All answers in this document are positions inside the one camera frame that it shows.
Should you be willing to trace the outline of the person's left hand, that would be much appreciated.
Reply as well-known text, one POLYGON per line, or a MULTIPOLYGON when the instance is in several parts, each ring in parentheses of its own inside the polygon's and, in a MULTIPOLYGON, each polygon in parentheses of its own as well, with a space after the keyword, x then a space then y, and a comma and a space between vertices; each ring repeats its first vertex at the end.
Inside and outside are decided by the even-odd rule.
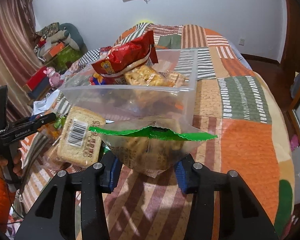
MULTIPOLYGON (((0 178, 2 179, 4 178, 4 167, 7 166, 7 164, 8 164, 8 160, 0 155, 0 178)), ((13 172, 18 176, 22 176, 23 169, 22 169, 20 150, 17 150, 17 153, 13 158, 13 164, 14 164, 13 172)))

